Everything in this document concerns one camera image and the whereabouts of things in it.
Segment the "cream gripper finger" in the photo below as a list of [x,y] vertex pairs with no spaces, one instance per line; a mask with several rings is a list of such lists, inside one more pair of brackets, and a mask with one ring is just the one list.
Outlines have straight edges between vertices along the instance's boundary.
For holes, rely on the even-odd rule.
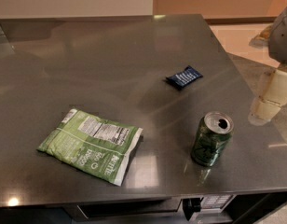
[[268,68],[260,76],[257,88],[248,120],[252,125],[263,126],[287,104],[287,64]]

